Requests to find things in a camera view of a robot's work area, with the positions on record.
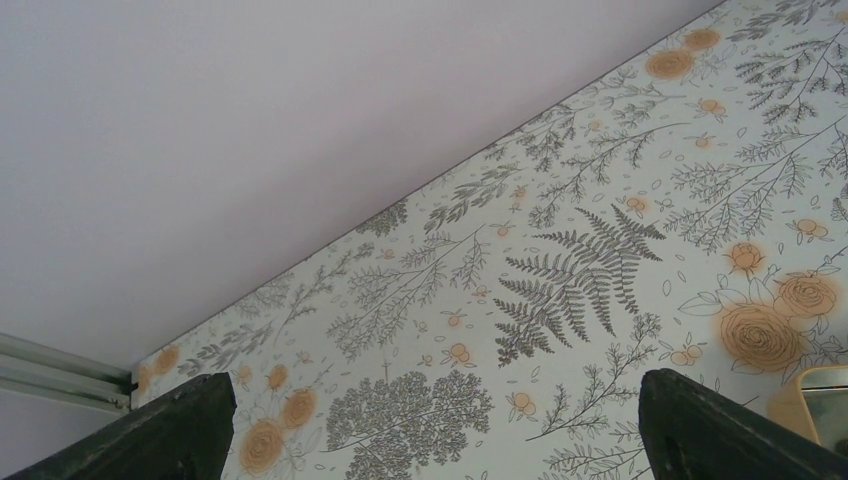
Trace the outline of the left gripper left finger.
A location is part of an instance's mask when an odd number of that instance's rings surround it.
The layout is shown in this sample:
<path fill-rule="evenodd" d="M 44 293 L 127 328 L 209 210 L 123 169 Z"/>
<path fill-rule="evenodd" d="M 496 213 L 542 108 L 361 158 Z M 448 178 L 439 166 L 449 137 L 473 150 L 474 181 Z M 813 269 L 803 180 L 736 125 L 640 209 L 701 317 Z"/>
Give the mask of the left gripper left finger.
<path fill-rule="evenodd" d="M 234 435 L 227 373 L 198 375 L 10 479 L 219 479 Z"/>

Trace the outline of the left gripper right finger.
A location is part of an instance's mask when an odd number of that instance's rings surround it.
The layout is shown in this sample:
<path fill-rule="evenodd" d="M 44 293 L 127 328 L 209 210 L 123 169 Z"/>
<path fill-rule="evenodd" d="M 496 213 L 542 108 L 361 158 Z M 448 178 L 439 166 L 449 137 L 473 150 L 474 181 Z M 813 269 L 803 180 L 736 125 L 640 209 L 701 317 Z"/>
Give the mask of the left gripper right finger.
<path fill-rule="evenodd" d="M 655 479 L 845 479 L 847 457 L 679 372 L 641 380 L 638 427 Z"/>

